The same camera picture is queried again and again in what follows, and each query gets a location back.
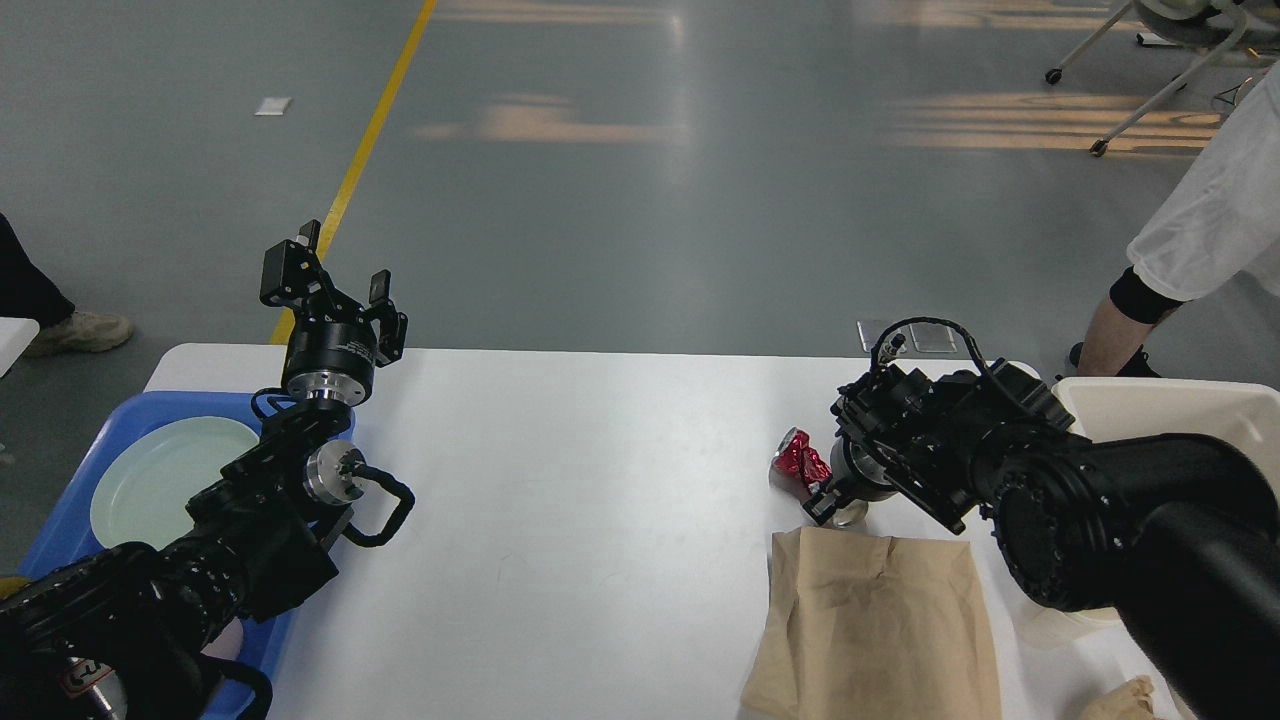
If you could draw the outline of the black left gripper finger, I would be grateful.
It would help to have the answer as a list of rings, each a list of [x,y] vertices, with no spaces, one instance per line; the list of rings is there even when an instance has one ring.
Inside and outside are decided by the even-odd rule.
[[[390,278],[389,270],[380,270],[371,275],[369,304],[362,313],[362,318],[375,336],[374,363],[376,366],[397,363],[403,355],[407,338],[408,318],[396,307],[390,297]]]
[[[259,300],[268,307],[280,307],[297,322],[334,322],[346,311],[346,296],[323,268],[319,236],[323,224],[310,220],[293,238],[285,238],[265,251]]]

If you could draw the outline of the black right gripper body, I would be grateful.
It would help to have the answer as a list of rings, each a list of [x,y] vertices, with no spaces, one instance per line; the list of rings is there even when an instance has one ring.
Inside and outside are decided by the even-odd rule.
[[[847,438],[835,441],[829,454],[829,466],[832,477],[828,491],[835,495],[836,506],[850,506],[854,502],[877,503],[900,493],[870,452]]]

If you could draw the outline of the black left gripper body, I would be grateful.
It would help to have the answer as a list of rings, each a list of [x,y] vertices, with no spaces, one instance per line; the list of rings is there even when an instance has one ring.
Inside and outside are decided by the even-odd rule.
[[[366,313],[293,315],[282,389],[292,398],[328,398],[349,407],[372,397],[378,337]]]

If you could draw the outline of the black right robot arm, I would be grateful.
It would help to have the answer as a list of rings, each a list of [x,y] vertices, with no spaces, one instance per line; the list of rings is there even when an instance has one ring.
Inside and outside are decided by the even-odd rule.
[[[1116,609],[1201,719],[1277,702],[1277,498],[1224,439],[1164,433],[1094,442],[1047,384],[1004,359],[938,379],[896,363],[908,318],[838,389],[829,475],[808,480],[818,524],[856,501],[909,498],[960,534],[979,509],[1010,575],[1060,611]]]

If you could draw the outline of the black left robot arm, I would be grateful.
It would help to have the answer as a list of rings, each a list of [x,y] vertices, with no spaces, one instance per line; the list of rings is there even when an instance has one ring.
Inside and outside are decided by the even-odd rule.
[[[269,621],[337,577],[338,539],[387,544],[413,492],[340,439],[372,397],[378,368],[403,350],[407,316],[390,273],[365,304],[323,268],[323,224],[264,256],[260,299],[294,325],[282,380],[257,392],[259,442],[186,505],[193,527],[156,550],[131,541],[27,582],[3,600],[5,719],[197,719],[224,682],[262,719],[273,684],[206,648],[236,619]]]

